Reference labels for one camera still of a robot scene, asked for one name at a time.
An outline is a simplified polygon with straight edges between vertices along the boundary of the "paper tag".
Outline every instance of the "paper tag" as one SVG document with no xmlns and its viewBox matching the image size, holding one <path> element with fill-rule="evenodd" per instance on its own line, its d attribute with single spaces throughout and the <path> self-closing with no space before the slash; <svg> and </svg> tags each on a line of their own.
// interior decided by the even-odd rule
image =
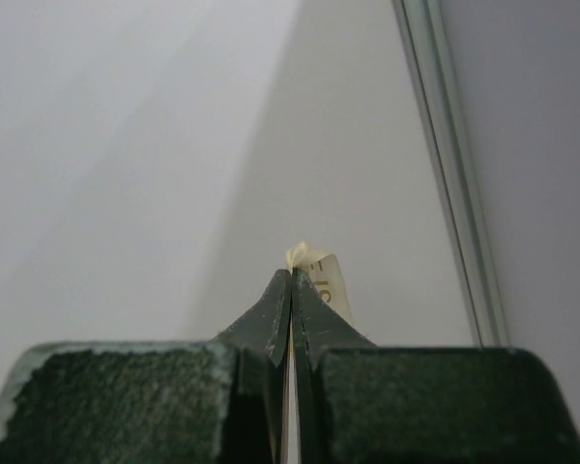
<svg viewBox="0 0 580 464">
<path fill-rule="evenodd" d="M 346 296 L 344 277 L 341 275 L 339 262 L 334 254 L 300 242 L 286 251 L 286 263 L 290 270 L 300 268 L 308 273 L 322 301 L 348 324 L 354 325 Z"/>
</svg>

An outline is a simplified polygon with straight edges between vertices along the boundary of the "white wall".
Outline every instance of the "white wall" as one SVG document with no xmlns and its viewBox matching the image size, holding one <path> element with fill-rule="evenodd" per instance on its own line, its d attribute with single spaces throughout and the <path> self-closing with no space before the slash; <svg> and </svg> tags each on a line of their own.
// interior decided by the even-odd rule
<svg viewBox="0 0 580 464">
<path fill-rule="evenodd" d="M 580 0 L 442 8 L 509 335 L 580 428 Z"/>
<path fill-rule="evenodd" d="M 374 341 L 472 342 L 388 0 L 24 3 L 0 2 L 0 384 L 41 341 L 214 335 L 303 239 Z"/>
</svg>

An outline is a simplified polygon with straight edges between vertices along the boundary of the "metal frame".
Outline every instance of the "metal frame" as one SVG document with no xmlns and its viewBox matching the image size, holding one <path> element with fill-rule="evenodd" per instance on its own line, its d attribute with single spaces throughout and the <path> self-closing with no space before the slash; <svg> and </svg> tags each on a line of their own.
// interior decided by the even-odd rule
<svg viewBox="0 0 580 464">
<path fill-rule="evenodd" d="M 392 0 L 434 171 L 457 251 L 476 342 L 508 345 L 508 331 L 438 0 Z"/>
</svg>

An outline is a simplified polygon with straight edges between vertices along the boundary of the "small paper label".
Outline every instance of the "small paper label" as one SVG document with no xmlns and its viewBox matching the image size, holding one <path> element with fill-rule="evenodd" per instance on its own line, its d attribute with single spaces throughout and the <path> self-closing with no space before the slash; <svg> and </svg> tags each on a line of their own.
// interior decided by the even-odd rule
<svg viewBox="0 0 580 464">
<path fill-rule="evenodd" d="M 327 253 L 305 242 L 286 251 L 288 268 L 300 268 L 308 273 L 322 301 L 329 305 L 348 324 L 354 325 L 346 285 L 339 262 L 333 253 Z"/>
</svg>

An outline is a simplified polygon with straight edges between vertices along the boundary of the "white surface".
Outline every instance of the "white surface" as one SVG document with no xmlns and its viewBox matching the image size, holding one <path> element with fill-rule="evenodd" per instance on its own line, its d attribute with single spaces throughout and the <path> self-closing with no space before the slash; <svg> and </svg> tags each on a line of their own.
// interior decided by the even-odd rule
<svg viewBox="0 0 580 464">
<path fill-rule="evenodd" d="M 0 384 L 214 335 L 303 239 L 374 341 L 471 343 L 390 1 L 0 2 Z"/>
<path fill-rule="evenodd" d="M 580 0 L 442 7 L 511 341 L 580 429 Z"/>
</svg>

